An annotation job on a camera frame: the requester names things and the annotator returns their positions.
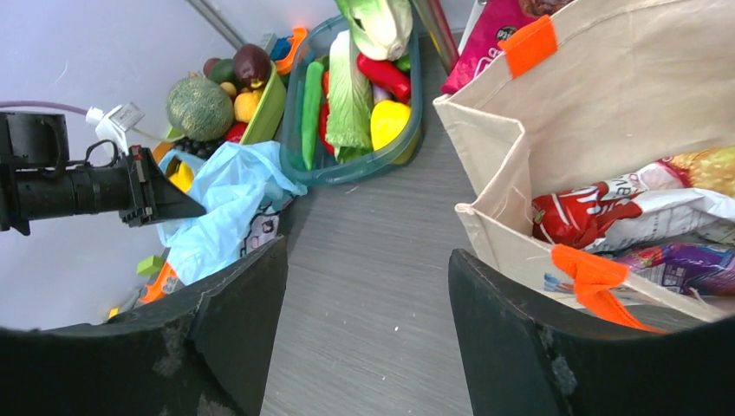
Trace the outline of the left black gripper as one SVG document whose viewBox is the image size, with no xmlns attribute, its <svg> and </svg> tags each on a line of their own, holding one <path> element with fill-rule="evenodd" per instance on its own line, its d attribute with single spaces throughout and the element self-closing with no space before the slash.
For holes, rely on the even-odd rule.
<svg viewBox="0 0 735 416">
<path fill-rule="evenodd" d="M 123 224 L 139 227 L 206 214 L 204 206 L 174 185 L 151 150 L 142 146 L 131 146 L 128 155 L 110 166 L 77 166 L 68 177 L 75 215 L 117 211 Z"/>
</svg>

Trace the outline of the beige canvas tote bag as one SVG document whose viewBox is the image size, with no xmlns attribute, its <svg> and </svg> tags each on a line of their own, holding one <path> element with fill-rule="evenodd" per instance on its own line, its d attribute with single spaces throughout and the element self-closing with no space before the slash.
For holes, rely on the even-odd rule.
<svg viewBox="0 0 735 416">
<path fill-rule="evenodd" d="M 478 257 L 569 308 L 642 328 L 652 304 L 701 322 L 734 314 L 732 296 L 682 295 L 612 257 L 693 233 L 588 252 L 532 235 L 542 195 L 635 172 L 656 160 L 734 149 L 731 1 L 574 1 L 520 29 L 502 53 L 434 106 L 476 192 L 456 206 Z"/>
</svg>

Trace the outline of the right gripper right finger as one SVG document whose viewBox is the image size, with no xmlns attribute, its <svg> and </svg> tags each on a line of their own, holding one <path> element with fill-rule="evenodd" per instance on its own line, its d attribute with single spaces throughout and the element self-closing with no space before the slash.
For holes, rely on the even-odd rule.
<svg viewBox="0 0 735 416">
<path fill-rule="evenodd" d="M 731 415 L 734 320 L 654 335 L 569 308 L 456 249 L 448 289 L 476 415 Z"/>
</svg>

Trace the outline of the purple snack bag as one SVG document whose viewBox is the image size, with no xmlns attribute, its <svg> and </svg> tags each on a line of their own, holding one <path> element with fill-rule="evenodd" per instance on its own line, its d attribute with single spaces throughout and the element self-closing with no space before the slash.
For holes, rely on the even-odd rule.
<svg viewBox="0 0 735 416">
<path fill-rule="evenodd" d="M 730 245 L 663 243 L 626 250 L 612 259 L 678 294 L 734 294 L 734 248 Z"/>
</svg>

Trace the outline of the light blue plastic bag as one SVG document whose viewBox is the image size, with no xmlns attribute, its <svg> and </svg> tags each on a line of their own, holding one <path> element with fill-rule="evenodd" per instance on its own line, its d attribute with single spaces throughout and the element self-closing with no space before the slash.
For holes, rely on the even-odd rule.
<svg viewBox="0 0 735 416">
<path fill-rule="evenodd" d="M 266 207 L 282 208 L 307 187 L 287 178 L 280 163 L 280 144 L 226 142 L 208 159 L 171 150 L 159 162 L 165 170 L 174 160 L 193 173 L 187 195 L 206 209 L 198 218 L 158 224 L 160 242 L 169 249 L 167 263 L 185 285 L 206 278 L 237 261 L 252 219 Z"/>
</svg>

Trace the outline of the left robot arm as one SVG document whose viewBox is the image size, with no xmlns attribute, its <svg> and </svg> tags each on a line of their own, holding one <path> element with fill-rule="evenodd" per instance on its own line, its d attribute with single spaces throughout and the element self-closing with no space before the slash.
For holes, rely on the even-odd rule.
<svg viewBox="0 0 735 416">
<path fill-rule="evenodd" d="M 1 229 L 30 234 L 30 222 L 116 211 L 141 227 L 197 218 L 206 209 L 159 169 L 150 149 L 113 147 L 104 166 L 69 157 L 62 114 L 1 114 Z"/>
</svg>

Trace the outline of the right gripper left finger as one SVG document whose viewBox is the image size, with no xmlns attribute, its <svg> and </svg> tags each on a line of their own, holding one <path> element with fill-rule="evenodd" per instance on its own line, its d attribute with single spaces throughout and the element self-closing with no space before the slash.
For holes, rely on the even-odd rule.
<svg viewBox="0 0 735 416">
<path fill-rule="evenodd" d="M 1 332 L 4 415 L 258 415 L 285 237 L 101 325 Z"/>
</svg>

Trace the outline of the red white chips bag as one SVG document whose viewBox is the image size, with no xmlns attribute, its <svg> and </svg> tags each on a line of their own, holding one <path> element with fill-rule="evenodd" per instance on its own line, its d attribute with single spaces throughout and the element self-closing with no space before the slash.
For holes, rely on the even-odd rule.
<svg viewBox="0 0 735 416">
<path fill-rule="evenodd" d="M 533 237 L 588 252 L 693 233 L 734 240 L 734 149 L 710 148 L 656 160 L 592 185 L 531 202 Z"/>
</svg>

